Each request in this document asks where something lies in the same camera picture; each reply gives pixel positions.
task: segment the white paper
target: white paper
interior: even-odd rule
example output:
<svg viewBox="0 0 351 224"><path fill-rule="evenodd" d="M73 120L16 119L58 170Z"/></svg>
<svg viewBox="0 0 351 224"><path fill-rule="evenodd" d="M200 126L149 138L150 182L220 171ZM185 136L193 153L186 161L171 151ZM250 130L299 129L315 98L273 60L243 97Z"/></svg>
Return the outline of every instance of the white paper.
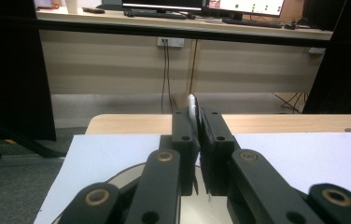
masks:
<svg viewBox="0 0 351 224"><path fill-rule="evenodd" d="M294 188L331 183L351 191L351 133L246 133L242 148L261 153ZM51 223L83 188L145 162L158 134L77 135L35 223Z"/></svg>
<svg viewBox="0 0 351 224"><path fill-rule="evenodd" d="M51 223L80 190L146 162L159 141L159 134L76 135L35 223Z"/></svg>
<svg viewBox="0 0 351 224"><path fill-rule="evenodd" d="M330 183L351 191L351 133L247 133L241 148L258 151L295 189L304 193Z"/></svg>

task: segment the power outlet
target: power outlet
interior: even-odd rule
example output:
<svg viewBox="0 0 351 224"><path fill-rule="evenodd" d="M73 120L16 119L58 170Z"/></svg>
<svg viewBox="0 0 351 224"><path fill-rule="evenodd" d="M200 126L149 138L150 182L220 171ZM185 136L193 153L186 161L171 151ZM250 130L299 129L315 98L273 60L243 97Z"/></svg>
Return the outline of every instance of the power outlet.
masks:
<svg viewBox="0 0 351 224"><path fill-rule="evenodd" d="M158 37L158 46L163 47L163 41L166 41L169 47L173 48L183 48L184 47L184 38L170 38L170 37Z"/></svg>
<svg viewBox="0 0 351 224"><path fill-rule="evenodd" d="M309 53L311 54L325 54L326 49L322 48L310 48Z"/></svg>

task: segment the beige wall panel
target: beige wall panel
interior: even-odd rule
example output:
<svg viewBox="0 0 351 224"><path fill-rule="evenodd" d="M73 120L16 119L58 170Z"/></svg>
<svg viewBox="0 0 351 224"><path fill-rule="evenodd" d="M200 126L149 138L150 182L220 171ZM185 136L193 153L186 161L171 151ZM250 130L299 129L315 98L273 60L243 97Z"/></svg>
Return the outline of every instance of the beige wall panel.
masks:
<svg viewBox="0 0 351 224"><path fill-rule="evenodd" d="M192 92L310 91L322 55L308 49L204 40Z"/></svg>
<svg viewBox="0 0 351 224"><path fill-rule="evenodd" d="M41 31L41 39L52 94L161 92L157 37ZM187 88L190 44L170 49L172 93Z"/></svg>

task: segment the computer monitor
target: computer monitor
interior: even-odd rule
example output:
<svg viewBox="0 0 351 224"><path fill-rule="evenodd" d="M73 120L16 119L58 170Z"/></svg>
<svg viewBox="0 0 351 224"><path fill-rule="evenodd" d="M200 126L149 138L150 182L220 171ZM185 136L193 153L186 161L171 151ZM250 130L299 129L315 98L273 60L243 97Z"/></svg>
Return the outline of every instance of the computer monitor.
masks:
<svg viewBox="0 0 351 224"><path fill-rule="evenodd" d="M241 20L243 14L280 17L284 0L206 0L209 10L229 12L232 19Z"/></svg>
<svg viewBox="0 0 351 224"><path fill-rule="evenodd" d="M122 0L124 8L152 9L157 11L201 11L203 0Z"/></svg>

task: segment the desk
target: desk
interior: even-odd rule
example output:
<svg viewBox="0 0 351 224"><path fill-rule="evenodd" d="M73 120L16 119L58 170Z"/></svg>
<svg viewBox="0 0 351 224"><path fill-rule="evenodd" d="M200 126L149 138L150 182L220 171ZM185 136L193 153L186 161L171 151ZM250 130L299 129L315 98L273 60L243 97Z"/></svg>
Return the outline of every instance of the desk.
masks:
<svg viewBox="0 0 351 224"><path fill-rule="evenodd" d="M81 8L78 9L78 14L68 14L65 7L60 7L41 9L36 15L40 29L89 33L170 36L304 47L325 47L332 35L332 32L318 30L229 25L212 19L128 18L122 11L106 10L105 14L92 14L83 12Z"/></svg>
<svg viewBox="0 0 351 224"><path fill-rule="evenodd" d="M222 115L236 133L342 133L351 128L351 115ZM171 115L94 117L86 134L171 133Z"/></svg>

